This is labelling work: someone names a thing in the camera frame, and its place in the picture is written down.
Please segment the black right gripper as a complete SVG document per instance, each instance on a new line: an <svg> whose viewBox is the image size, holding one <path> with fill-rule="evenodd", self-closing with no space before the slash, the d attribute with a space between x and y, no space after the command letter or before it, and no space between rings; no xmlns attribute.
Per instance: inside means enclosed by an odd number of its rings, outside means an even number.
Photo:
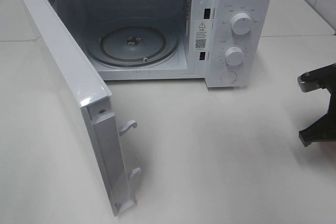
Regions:
<svg viewBox="0 0 336 224"><path fill-rule="evenodd" d="M325 125L311 125L299 132L299 138L308 147L315 142L335 142L335 89L328 88L330 101L325 115Z"/></svg>

